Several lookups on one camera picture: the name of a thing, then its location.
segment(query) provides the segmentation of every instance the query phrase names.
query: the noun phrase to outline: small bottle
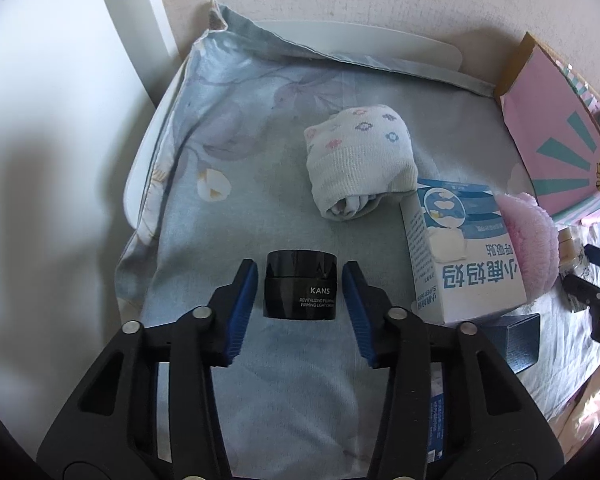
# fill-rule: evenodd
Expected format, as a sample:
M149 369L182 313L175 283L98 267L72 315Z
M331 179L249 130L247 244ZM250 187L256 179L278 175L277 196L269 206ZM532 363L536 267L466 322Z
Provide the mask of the small bottle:
M338 267L333 254L285 250L267 255L264 315L278 319L336 317Z

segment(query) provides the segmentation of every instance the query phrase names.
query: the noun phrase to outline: light blue bedsheet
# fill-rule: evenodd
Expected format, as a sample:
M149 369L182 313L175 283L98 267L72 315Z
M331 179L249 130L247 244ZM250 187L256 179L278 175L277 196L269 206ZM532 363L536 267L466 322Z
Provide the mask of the light blue bedsheet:
M141 225L118 267L122 309L149 326L174 321L230 282L243 258L257 262L262 278L267 253L280 249L334 253L340 268L357 260L369 283L410 307L397 203L349 222L321 218L302 132L343 108L386 104L410 130L420 176L532 192L491 91L414 62L324 56L215 7L162 128ZM234 474L364 476L386 371L360 358L340 292L335 321L289 322L262 317L262 289L242 354L214 371Z

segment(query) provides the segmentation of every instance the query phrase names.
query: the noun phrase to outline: white cardboard box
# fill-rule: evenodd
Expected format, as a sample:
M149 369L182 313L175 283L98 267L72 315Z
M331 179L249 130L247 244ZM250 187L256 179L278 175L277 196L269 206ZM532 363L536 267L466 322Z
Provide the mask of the white cardboard box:
M400 201L424 321L456 325L525 303L518 260L487 186L418 180Z

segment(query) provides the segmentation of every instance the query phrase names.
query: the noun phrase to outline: pink plush toy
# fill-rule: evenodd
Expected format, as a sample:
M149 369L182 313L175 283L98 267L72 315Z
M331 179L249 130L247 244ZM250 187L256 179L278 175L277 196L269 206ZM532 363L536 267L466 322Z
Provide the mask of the pink plush toy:
M558 277L558 229L527 193L496 195L495 199L516 251L530 303L548 292Z

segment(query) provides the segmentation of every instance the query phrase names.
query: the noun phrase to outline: product box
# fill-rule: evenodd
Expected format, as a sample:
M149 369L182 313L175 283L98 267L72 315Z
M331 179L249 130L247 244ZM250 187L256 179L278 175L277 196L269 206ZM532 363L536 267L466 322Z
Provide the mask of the product box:
M600 95L527 33L494 97L534 186L561 225L600 222Z
M442 458L445 444L445 389L440 363L431 363L431 404L429 406L427 464Z
M419 179L400 208L413 311L424 321L453 326L525 303L518 260L489 187Z

